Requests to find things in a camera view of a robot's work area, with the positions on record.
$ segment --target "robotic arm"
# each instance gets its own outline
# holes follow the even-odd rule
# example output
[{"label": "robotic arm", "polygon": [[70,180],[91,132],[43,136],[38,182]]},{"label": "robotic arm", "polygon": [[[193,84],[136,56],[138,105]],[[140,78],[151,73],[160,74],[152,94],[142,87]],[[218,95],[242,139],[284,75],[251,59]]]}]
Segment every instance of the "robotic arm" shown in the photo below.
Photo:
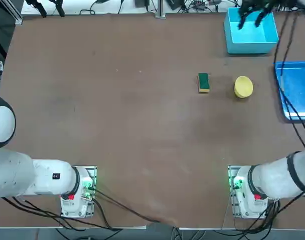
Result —
[{"label": "robotic arm", "polygon": [[262,165],[243,166],[233,179],[242,218],[258,218],[268,199],[295,197],[305,192],[305,151]]},{"label": "robotic arm", "polygon": [[260,25],[263,18],[271,13],[274,8],[285,7],[292,9],[297,7],[303,9],[305,13],[305,0],[242,0],[242,4],[239,9],[240,24],[239,29],[242,29],[247,16],[256,11],[261,11],[255,21],[256,27]]},{"label": "robotic arm", "polygon": [[28,155],[2,148],[14,136],[16,117],[0,97],[0,197],[60,195],[61,214],[89,217],[94,180],[86,168],[57,159],[31,159]]}]

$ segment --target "metal frame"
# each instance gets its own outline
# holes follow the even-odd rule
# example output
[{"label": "metal frame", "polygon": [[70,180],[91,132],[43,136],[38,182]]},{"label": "metal frame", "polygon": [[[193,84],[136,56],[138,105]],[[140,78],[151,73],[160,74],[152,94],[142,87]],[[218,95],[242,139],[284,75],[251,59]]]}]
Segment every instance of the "metal frame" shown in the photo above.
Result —
[{"label": "metal frame", "polygon": [[11,0],[0,0],[1,4],[5,7],[5,9],[9,12],[9,14],[15,20],[15,25],[21,25],[23,23],[23,16],[20,11],[14,6]]},{"label": "metal frame", "polygon": [[158,0],[157,12],[155,13],[156,19],[166,19],[164,12],[164,0]]}]

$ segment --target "red switch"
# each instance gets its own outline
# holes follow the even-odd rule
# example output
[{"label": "red switch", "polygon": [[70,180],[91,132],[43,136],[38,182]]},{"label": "red switch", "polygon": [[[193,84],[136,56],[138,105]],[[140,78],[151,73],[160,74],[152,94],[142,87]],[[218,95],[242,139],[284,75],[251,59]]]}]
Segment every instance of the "red switch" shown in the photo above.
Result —
[{"label": "red switch", "polygon": [[260,199],[261,199],[261,196],[258,195],[258,194],[255,194],[255,195],[253,195],[253,196],[254,196],[254,199],[255,199],[255,200],[260,200]]}]

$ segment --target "floor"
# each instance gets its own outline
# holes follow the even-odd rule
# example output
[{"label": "floor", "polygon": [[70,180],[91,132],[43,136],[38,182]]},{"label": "floor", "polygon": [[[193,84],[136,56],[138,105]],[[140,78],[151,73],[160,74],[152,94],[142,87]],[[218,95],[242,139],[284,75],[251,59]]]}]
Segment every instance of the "floor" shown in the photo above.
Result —
[{"label": "floor", "polygon": [[[93,237],[96,240],[104,240],[111,236],[113,233],[104,229],[88,229],[82,232],[76,232],[73,230],[60,230],[68,239],[75,240],[79,237]],[[190,240],[197,232],[196,230],[180,230],[180,234],[183,236],[183,240]],[[194,238],[194,240],[237,240],[236,236],[223,236],[212,230],[207,230],[203,238],[204,231],[200,231]],[[225,234],[234,234],[235,231],[224,231]],[[265,235],[257,234],[249,237],[251,240],[261,240]],[[153,224],[145,230],[140,229],[124,229],[122,232],[112,237],[112,240],[169,240],[171,238],[172,227],[163,224]],[[43,229],[0,229],[0,240],[63,240],[64,238],[53,228]],[[293,240],[300,239],[305,240],[305,231],[296,230],[272,230],[267,240]]]},{"label": "floor", "polygon": [[[16,7],[19,9],[22,6],[23,0],[13,0]],[[12,35],[15,29],[14,20],[5,12],[0,10],[0,43],[8,50],[10,45]],[[118,233],[111,239],[113,240],[168,240],[171,238],[173,228],[164,224],[151,224],[147,229],[124,229],[122,232]],[[106,239],[111,236],[111,232],[105,229],[88,229],[82,232],[76,232],[73,230],[60,230],[68,239],[74,240],[79,237],[88,237],[92,236],[95,239],[101,240]],[[191,239],[196,230],[180,230],[182,239]],[[203,235],[204,231],[200,231],[195,235],[194,240],[199,239]],[[234,234],[234,231],[224,231],[225,234]],[[267,231],[263,234],[257,234],[252,236],[252,240],[260,240]],[[33,229],[33,228],[24,228],[24,229],[0,229],[0,240],[62,240],[64,239],[55,229],[53,228],[42,228],[42,229]],[[212,230],[207,230],[203,235],[203,240],[212,239],[212,240],[225,240],[225,239],[238,239],[234,236],[223,236],[218,233],[213,232]],[[267,240],[292,240],[292,239],[301,239],[305,240],[305,231],[297,230],[272,230],[270,235],[266,238]]]}]

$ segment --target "white robotic arm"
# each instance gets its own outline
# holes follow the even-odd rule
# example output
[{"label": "white robotic arm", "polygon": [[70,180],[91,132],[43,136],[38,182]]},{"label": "white robotic arm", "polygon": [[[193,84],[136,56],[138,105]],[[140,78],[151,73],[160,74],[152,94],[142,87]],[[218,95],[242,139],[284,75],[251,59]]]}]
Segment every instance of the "white robotic arm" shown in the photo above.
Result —
[{"label": "white robotic arm", "polygon": [[240,216],[257,218],[268,199],[295,197],[305,191],[305,151],[261,165],[243,166],[233,179]]},{"label": "white robotic arm", "polygon": [[0,197],[20,195],[60,195],[65,217],[90,217],[94,180],[81,166],[56,159],[31,159],[4,148],[14,136],[16,117],[12,107],[0,97]]}]

